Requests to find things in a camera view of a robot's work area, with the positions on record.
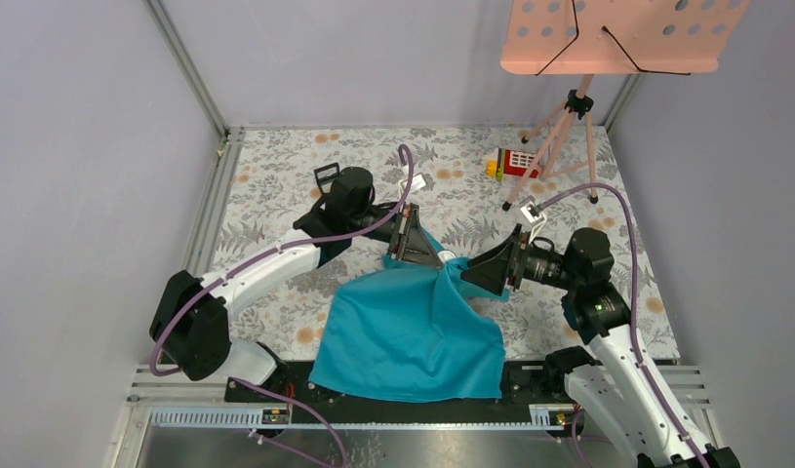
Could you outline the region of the blue round brooch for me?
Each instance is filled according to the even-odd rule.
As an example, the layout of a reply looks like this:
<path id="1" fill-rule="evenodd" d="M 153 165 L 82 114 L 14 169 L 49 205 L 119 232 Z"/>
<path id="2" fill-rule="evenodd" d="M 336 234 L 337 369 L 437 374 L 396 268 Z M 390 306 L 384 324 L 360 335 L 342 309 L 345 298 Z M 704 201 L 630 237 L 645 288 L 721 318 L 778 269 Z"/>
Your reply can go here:
<path id="1" fill-rule="evenodd" d="M 443 264 L 446 264 L 457 258 L 457 255 L 448 250 L 442 250 L 437 253 L 438 258 Z"/>

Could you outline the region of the teal t-shirt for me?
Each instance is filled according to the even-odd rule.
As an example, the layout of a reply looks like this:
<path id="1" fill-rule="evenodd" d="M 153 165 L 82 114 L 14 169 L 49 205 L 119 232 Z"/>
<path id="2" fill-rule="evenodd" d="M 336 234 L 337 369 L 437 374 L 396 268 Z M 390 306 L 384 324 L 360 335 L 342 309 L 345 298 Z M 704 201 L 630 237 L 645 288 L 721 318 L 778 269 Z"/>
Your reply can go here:
<path id="1" fill-rule="evenodd" d="M 493 294 L 461 279 L 466 266 L 462 256 L 440 269 L 385 256 L 341 285 L 310 381 L 389 402 L 500 398 L 502 332 L 469 303 Z"/>

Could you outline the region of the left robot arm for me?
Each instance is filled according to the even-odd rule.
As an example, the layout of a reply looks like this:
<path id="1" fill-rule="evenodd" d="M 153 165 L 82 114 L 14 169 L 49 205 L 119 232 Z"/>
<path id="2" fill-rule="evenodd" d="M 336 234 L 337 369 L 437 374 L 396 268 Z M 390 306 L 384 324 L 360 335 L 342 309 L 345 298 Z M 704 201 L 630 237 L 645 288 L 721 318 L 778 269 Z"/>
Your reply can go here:
<path id="1" fill-rule="evenodd" d="M 416 205 L 405 199 L 376 204 L 373 176 L 363 168 L 332 164 L 315 175 L 320 198 L 264 251 L 200 277 L 181 270 L 169 279 L 149 329 L 155 342 L 152 374 L 180 372 L 191 381 L 234 377 L 247 381 L 262 400 L 275 400 L 286 387 L 282 362 L 267 346 L 231 336 L 230 323 L 239 312 L 329 263 L 356 237 L 383 242 L 394 260 L 442 268 Z"/>

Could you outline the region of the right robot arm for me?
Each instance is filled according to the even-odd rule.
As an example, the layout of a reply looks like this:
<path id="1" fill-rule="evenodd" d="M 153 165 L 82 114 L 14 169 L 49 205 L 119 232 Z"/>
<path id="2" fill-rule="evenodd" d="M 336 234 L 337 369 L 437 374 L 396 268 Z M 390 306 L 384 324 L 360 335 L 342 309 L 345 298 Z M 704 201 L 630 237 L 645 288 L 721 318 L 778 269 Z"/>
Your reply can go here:
<path id="1" fill-rule="evenodd" d="M 549 354 L 541 385 L 573 400 L 638 467 L 737 467 L 689 417 L 649 356 L 627 301 L 611 281 L 607 235 L 580 228 L 563 253 L 516 227 L 499 246 L 468 261 L 461 277 L 490 293 L 525 280 L 564 291 L 561 305 L 581 345 Z"/>

